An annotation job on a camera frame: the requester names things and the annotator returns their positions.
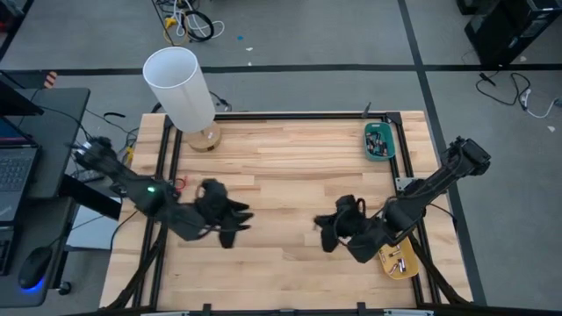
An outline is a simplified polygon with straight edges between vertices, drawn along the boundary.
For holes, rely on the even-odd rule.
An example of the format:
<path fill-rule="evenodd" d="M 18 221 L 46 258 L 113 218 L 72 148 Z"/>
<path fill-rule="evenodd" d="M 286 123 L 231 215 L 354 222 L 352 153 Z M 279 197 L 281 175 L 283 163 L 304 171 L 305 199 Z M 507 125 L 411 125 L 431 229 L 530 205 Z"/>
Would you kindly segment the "black computer tower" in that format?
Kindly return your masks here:
<path fill-rule="evenodd" d="M 558 17 L 562 0 L 456 0 L 471 19 L 465 34 L 484 66 L 503 67 L 520 55 Z"/>

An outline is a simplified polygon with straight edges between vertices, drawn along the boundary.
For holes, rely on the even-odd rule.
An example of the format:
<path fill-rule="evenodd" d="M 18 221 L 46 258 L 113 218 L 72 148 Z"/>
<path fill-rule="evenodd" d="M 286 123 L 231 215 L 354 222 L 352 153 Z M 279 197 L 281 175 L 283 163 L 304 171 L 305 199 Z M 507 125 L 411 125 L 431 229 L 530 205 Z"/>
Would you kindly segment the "black aluminium table frame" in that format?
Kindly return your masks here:
<path fill-rule="evenodd" d="M 182 241 L 170 233 L 136 289 L 132 306 L 152 311 L 372 312 L 444 303 L 436 280 L 420 272 L 391 279 L 379 259 L 356 262 L 343 247 L 321 249 L 316 215 L 331 213 L 346 194 L 376 212 L 394 194 L 396 177 L 429 176 L 438 160 L 420 111 L 231 112 L 217 117 L 218 148 L 201 153 L 162 114 L 140 123 L 133 169 L 167 179 L 187 177 L 183 201 L 214 178 L 229 196 L 249 205 L 250 229 L 224 249 L 216 234 Z M 370 162 L 364 127 L 385 122 L 396 154 Z"/>

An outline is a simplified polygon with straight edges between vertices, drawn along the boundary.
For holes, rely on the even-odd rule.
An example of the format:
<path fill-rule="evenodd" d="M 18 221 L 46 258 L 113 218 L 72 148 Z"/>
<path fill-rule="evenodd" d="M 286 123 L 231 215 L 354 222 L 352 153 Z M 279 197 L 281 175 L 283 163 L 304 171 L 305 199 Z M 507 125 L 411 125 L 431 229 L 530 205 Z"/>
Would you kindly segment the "teal plastic bin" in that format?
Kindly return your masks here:
<path fill-rule="evenodd" d="M 366 134 L 367 133 L 371 133 L 372 134 L 372 138 L 374 140 L 374 135 L 375 133 L 379 133 L 380 137 L 381 134 L 384 134 L 387 140 L 387 143 L 385 144 L 386 147 L 388 147 L 389 152 L 390 152 L 390 156 L 385 157 L 385 156 L 379 156 L 377 151 L 378 151 L 378 146 L 375 145 L 374 143 L 370 143 L 367 138 L 366 138 Z M 364 144 L 364 151 L 365 151 L 365 155 L 366 155 L 366 159 L 370 162 L 383 162 L 383 161 L 388 161 L 391 158 L 393 158 L 396 154 L 396 148 L 394 146 L 394 142 L 393 142 L 393 132 L 392 132 L 392 128 L 390 127 L 389 124 L 385 123 L 385 122 L 377 122 L 377 123 L 369 123 L 364 127 L 364 140 L 363 140 L 363 144 Z M 368 145 L 373 145 L 374 149 L 375 149 L 375 154 L 370 154 L 369 150 L 368 150 Z"/>

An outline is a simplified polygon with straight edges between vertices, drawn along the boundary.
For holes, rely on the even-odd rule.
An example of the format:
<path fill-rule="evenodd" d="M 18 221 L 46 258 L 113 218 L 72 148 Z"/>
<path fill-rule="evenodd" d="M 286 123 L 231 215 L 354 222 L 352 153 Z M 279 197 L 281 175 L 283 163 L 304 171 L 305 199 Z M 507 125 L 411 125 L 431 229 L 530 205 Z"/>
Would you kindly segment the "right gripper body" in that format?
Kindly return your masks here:
<path fill-rule="evenodd" d="M 363 198 L 346 195 L 340 197 L 335 205 L 335 233 L 338 238 L 353 237 L 373 227 L 373 221 L 366 215 L 366 203 Z"/>

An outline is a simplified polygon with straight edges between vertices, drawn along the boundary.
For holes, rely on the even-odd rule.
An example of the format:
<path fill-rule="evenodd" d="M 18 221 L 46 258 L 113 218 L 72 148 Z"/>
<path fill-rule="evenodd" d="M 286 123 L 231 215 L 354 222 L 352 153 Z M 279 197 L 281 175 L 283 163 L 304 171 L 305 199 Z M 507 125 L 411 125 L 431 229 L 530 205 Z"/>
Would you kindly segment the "white shade wooden lamp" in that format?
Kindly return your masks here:
<path fill-rule="evenodd" d="M 193 150 L 208 152 L 220 144 L 221 130 L 214 121 L 215 105 L 198 58 L 191 50 L 184 47 L 160 49 L 147 58 L 142 74 Z"/>

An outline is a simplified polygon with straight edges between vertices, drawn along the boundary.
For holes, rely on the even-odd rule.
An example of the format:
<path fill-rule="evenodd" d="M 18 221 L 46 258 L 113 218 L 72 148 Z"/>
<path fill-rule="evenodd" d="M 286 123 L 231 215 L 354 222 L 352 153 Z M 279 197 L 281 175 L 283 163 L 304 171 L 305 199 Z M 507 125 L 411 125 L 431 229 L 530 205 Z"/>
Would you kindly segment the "black laptop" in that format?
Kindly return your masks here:
<path fill-rule="evenodd" d="M 0 223 L 16 219 L 39 153 L 39 144 L 0 118 Z"/>

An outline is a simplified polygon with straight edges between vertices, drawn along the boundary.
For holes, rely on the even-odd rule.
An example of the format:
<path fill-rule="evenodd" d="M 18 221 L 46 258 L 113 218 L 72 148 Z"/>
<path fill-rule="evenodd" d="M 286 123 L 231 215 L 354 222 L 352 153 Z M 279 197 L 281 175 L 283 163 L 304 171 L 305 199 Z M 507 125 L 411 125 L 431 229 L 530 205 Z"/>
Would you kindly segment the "black computer mouse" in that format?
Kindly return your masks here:
<path fill-rule="evenodd" d="M 21 289 L 30 290 L 40 283 L 47 272 L 52 253 L 50 247 L 39 247 L 26 257 L 18 272 L 18 285 Z"/>

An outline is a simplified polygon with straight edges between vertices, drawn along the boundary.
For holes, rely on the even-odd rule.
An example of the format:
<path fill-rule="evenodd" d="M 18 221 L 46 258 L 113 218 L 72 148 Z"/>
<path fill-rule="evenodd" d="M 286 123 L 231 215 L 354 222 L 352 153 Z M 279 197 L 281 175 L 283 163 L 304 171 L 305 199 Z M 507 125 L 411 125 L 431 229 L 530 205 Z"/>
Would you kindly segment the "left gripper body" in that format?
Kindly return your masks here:
<path fill-rule="evenodd" d="M 226 230 L 228 224 L 224 220 L 224 211 L 227 208 L 225 185 L 214 178 L 207 178 L 198 186 L 198 190 L 200 189 L 204 192 L 195 200 L 198 213 L 204 218 L 207 226 L 217 226 L 220 231 Z"/>

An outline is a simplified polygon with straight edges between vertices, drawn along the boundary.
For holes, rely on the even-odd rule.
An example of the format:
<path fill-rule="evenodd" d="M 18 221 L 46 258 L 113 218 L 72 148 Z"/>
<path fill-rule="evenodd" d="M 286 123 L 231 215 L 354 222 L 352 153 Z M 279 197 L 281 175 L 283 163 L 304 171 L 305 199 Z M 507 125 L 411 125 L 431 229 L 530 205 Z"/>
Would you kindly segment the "black monitor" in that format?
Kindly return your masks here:
<path fill-rule="evenodd" d="M 40 91 L 37 89 L 26 97 L 15 87 L 18 83 L 8 75 L 0 72 L 0 116 L 40 116 L 44 111 L 33 102 Z"/>

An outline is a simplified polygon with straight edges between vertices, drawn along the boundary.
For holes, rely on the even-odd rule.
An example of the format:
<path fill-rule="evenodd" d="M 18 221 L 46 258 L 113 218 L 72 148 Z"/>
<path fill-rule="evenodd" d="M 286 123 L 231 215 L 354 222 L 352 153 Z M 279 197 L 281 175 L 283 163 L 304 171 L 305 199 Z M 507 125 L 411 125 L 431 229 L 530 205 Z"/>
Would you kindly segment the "yellow plastic bin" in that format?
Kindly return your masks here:
<path fill-rule="evenodd" d="M 391 254 L 396 250 L 400 250 L 401 253 L 394 257 L 389 257 L 389 254 Z M 402 279 L 415 277 L 419 273 L 416 254 L 408 238 L 404 239 L 399 244 L 393 247 L 384 245 L 378 251 L 378 256 L 382 263 L 383 271 L 393 280 L 402 280 Z M 388 271 L 395 263 L 399 264 L 399 259 L 404 260 L 406 265 L 406 271 L 404 273 L 400 273 L 400 269 L 398 267 L 391 275 L 389 275 Z"/>

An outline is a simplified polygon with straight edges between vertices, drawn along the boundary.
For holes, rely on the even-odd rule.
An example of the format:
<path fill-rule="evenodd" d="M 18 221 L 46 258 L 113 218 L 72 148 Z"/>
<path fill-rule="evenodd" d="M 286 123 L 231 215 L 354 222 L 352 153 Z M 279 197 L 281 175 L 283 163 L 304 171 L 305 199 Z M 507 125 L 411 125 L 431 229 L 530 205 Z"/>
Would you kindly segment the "black remote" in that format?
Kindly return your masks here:
<path fill-rule="evenodd" d="M 82 183 L 91 183 L 103 180 L 105 175 L 93 169 L 84 169 L 75 171 L 72 177 Z"/>

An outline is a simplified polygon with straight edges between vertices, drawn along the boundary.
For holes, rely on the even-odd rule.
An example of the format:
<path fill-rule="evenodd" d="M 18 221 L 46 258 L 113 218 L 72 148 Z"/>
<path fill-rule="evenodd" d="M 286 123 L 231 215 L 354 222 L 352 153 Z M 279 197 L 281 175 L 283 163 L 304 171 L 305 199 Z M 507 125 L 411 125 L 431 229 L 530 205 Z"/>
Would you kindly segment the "black desk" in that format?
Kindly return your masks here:
<path fill-rule="evenodd" d="M 81 206 L 100 218 L 116 219 L 121 204 L 66 174 L 71 145 L 83 130 L 82 118 L 90 96 L 85 88 L 40 90 L 33 102 L 40 116 L 0 116 L 40 145 L 31 180 L 17 217 L 0 223 L 0 308 L 41 305 L 47 292 L 57 290 L 68 256 L 66 241 Z M 39 247 L 53 251 L 38 285 L 23 290 L 18 272 L 26 257 Z"/>

